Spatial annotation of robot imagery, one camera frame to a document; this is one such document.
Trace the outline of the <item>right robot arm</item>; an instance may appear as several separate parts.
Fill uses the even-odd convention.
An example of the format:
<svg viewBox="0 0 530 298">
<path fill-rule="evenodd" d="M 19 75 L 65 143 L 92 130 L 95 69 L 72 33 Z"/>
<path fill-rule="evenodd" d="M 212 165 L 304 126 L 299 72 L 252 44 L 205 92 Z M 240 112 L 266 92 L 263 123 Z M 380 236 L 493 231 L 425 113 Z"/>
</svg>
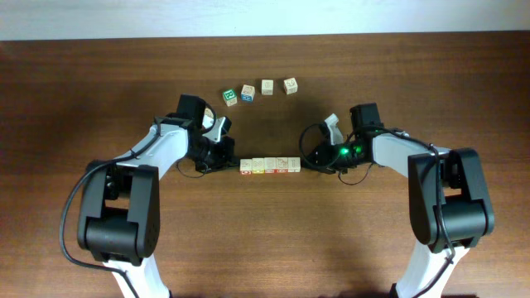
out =
<svg viewBox="0 0 530 298">
<path fill-rule="evenodd" d="M 302 167 L 343 175 L 366 164 L 407 178 L 409 220 L 416 242 L 391 297 L 439 297 L 461 258 L 494 231 L 495 217 L 479 154 L 411 137 L 380 120 L 376 103 L 349 111 L 352 132 L 343 136 L 336 115 L 316 123 L 323 140 L 301 156 Z"/>
</svg>

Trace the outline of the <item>wooden block yellow side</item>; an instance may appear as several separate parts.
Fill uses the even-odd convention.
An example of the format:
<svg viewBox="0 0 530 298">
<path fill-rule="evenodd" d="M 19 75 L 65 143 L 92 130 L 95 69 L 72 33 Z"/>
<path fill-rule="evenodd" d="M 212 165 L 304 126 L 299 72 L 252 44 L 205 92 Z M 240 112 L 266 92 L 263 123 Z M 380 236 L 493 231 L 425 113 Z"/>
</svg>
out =
<svg viewBox="0 0 530 298">
<path fill-rule="evenodd" d="M 264 169 L 264 158 L 253 158 L 252 159 L 252 173 L 254 174 L 263 174 L 265 172 Z"/>
</svg>

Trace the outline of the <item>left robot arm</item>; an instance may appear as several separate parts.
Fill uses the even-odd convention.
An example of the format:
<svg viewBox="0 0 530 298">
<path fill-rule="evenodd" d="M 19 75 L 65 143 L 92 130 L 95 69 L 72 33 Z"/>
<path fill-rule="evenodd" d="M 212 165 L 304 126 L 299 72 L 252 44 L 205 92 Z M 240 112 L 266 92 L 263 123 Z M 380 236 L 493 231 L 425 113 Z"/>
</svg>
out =
<svg viewBox="0 0 530 298">
<path fill-rule="evenodd" d="M 112 272 L 126 297 L 169 297 L 154 251 L 161 230 L 160 181 L 187 157 L 205 175 L 235 166 L 231 121 L 203 99 L 183 94 L 177 109 L 154 118 L 148 134 L 109 161 L 88 164 L 80 183 L 77 241 L 97 268 Z"/>
</svg>

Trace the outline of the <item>wooden block red edge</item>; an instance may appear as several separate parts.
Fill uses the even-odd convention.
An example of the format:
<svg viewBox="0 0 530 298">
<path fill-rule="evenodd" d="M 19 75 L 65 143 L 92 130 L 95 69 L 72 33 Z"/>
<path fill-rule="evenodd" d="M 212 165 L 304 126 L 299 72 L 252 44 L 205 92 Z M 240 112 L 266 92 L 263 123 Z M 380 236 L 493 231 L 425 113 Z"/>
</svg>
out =
<svg viewBox="0 0 530 298">
<path fill-rule="evenodd" d="M 272 174 L 277 172 L 277 158 L 276 157 L 265 157 L 264 158 L 264 172 L 266 174 Z"/>
</svg>

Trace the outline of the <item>wooden block red side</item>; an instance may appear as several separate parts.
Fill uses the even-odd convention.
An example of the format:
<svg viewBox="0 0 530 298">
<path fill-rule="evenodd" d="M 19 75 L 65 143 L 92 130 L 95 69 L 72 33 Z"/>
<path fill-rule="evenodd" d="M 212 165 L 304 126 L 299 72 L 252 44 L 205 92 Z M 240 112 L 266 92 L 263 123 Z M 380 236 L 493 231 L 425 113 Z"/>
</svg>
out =
<svg viewBox="0 0 530 298">
<path fill-rule="evenodd" d="M 241 159 L 239 161 L 239 173 L 241 175 L 251 175 L 253 173 L 253 160 Z"/>
</svg>

